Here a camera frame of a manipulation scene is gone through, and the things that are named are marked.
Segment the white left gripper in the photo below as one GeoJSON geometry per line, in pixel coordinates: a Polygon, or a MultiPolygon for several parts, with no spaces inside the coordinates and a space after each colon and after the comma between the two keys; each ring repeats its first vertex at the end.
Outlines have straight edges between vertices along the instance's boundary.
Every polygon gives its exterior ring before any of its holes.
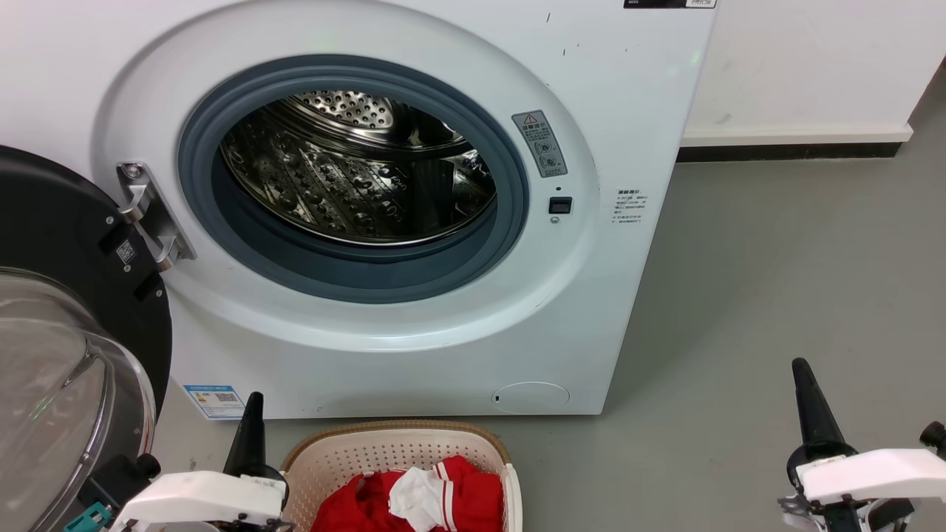
{"type": "Polygon", "coordinates": [[[293,532],[283,512],[288,483],[266,463],[264,396],[250,394],[224,472],[163,474],[112,519],[111,532],[146,532],[166,525],[202,525],[209,532],[293,532]]]}

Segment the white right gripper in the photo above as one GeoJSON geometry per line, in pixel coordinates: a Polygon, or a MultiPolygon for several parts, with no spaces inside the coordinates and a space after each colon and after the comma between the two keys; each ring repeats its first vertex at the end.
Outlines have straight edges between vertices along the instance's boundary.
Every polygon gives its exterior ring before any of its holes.
{"type": "Polygon", "coordinates": [[[795,492],[778,499],[802,532],[909,532],[919,499],[946,504],[946,443],[855,454],[806,359],[792,361],[802,445],[787,462],[795,492]]]}

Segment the red garment with white stripes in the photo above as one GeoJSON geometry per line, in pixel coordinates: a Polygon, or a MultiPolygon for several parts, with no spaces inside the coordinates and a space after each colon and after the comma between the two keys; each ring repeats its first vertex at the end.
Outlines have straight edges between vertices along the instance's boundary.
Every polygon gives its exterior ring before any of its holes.
{"type": "MultiPolygon", "coordinates": [[[[457,532],[504,532],[506,501],[499,475],[480,471],[464,457],[442,467],[453,482],[452,516],[457,532]]],[[[389,492],[406,469],[355,476],[321,503],[310,532],[414,532],[389,512],[389,492]]]]}

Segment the white cloth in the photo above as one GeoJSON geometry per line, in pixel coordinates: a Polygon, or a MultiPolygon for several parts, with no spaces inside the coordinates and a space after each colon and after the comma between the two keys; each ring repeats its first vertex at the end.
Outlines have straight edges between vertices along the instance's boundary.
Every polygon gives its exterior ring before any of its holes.
{"type": "Polygon", "coordinates": [[[389,491],[389,512],[405,519],[413,532],[436,528],[457,532],[452,516],[453,488],[442,467],[407,469],[389,491]]]}

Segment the cream perforated laundry basket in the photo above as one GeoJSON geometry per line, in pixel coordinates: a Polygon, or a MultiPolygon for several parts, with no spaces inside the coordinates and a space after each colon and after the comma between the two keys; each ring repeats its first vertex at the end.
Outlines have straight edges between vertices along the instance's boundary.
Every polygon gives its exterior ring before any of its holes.
{"type": "Polygon", "coordinates": [[[308,532],[322,502],[357,474],[428,468],[464,457],[503,483],[503,532],[523,532],[523,496],[516,469],[496,435],[447,420],[381,420],[340,426],[304,439],[281,467],[288,484],[283,516],[308,532]]]}

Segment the stainless steel washing machine drum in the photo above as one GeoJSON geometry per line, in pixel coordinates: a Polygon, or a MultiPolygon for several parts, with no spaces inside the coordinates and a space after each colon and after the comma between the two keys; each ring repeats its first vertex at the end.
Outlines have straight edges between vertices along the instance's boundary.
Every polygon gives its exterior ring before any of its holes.
{"type": "Polygon", "coordinates": [[[344,245],[425,245],[479,222],[497,193],[482,155],[442,119],[351,89],[270,102],[224,135],[234,182],[293,227],[344,245]]]}

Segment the black washer door with glass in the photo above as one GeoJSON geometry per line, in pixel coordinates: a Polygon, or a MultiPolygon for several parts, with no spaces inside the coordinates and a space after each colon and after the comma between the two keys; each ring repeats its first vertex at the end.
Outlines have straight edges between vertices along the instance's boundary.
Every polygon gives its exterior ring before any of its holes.
{"type": "Polygon", "coordinates": [[[165,283],[116,202],[0,147],[0,532],[64,532],[159,471],[171,347],[165,283]]]}

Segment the blue energy label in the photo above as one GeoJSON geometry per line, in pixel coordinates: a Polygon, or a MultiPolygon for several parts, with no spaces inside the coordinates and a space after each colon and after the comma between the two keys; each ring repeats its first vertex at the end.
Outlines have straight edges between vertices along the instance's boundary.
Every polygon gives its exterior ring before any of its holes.
{"type": "Polygon", "coordinates": [[[207,420],[240,420],[245,402],[230,385],[183,385],[207,420]]]}

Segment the teal connector block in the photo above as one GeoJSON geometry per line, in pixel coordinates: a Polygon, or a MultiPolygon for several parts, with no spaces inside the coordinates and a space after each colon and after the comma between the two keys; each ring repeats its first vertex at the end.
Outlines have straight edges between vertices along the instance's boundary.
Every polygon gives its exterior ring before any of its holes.
{"type": "Polygon", "coordinates": [[[107,532],[107,526],[114,519],[112,506],[96,502],[88,506],[80,516],[72,519],[62,528],[62,532],[107,532]]]}

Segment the grey rubber door gasket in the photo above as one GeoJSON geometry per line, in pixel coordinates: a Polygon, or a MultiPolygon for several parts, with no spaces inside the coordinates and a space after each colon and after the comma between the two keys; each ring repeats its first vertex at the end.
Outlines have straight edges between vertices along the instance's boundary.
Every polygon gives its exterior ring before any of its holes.
{"type": "Polygon", "coordinates": [[[278,58],[213,88],[187,120],[180,188],[193,215],[235,260],[295,292],[356,304],[420,301],[458,290],[508,255],[529,212],[529,178],[510,136],[468,95],[415,69],[355,56],[278,58]],[[435,115],[480,152],[497,198],[479,222],[425,245],[344,245],[305,233],[251,199],[219,153],[230,128],[261,106],[299,93],[351,89],[435,115]]]}

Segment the white front-load washing machine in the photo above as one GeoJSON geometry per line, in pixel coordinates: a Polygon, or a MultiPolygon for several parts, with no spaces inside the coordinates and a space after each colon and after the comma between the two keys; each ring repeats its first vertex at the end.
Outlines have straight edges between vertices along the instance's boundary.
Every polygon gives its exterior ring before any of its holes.
{"type": "Polygon", "coordinates": [[[160,184],[197,249],[172,267],[172,376],[265,396],[271,420],[509,415],[494,391],[554,383],[558,415],[602,411],[690,104],[724,0],[0,0],[0,145],[104,182],[142,156],[171,175],[171,136],[214,81],[335,52],[460,89],[510,134],[544,111],[568,174],[527,162],[525,232],[471,287],[426,302],[304,296],[237,264],[160,184]],[[618,188],[650,195],[612,225],[618,188]],[[548,213],[571,197],[572,213],[548,213]]]}

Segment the metal door hinge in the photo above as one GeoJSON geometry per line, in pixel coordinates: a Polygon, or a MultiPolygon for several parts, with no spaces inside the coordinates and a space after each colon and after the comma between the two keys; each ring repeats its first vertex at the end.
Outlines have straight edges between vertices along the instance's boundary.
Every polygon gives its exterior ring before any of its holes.
{"type": "Polygon", "coordinates": [[[115,166],[115,173],[124,197],[120,212],[138,229],[157,269],[166,272],[178,262],[193,262],[196,252],[166,205],[148,165],[122,162],[115,166]]]}

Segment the black baseboard strip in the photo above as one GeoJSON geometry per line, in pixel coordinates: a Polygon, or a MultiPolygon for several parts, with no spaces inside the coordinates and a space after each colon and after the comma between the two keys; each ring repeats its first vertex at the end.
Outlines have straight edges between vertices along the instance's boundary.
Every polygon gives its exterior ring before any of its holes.
{"type": "Polygon", "coordinates": [[[678,164],[893,158],[902,142],[682,147],[678,164]]]}

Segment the printed text label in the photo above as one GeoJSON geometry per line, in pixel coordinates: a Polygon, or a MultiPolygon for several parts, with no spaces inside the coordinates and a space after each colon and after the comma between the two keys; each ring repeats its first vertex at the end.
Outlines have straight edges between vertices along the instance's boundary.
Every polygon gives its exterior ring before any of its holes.
{"type": "Polygon", "coordinates": [[[647,219],[650,195],[640,188],[618,188],[612,203],[612,225],[641,225],[647,219]]]}

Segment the round white filter cover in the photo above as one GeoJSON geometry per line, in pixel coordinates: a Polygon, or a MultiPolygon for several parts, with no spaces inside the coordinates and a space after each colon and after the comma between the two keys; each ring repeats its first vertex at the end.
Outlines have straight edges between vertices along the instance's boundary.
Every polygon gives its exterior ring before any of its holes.
{"type": "Polygon", "coordinates": [[[554,383],[512,383],[494,391],[492,405],[511,415],[557,415],[570,401],[568,390],[554,383]]]}

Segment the grey warning label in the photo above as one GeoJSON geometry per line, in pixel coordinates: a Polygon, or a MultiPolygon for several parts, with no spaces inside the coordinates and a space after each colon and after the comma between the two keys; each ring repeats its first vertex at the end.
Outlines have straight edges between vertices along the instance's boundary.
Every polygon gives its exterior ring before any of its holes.
{"type": "Polygon", "coordinates": [[[568,174],[567,163],[544,111],[518,112],[511,116],[523,136],[541,178],[568,174]]]}

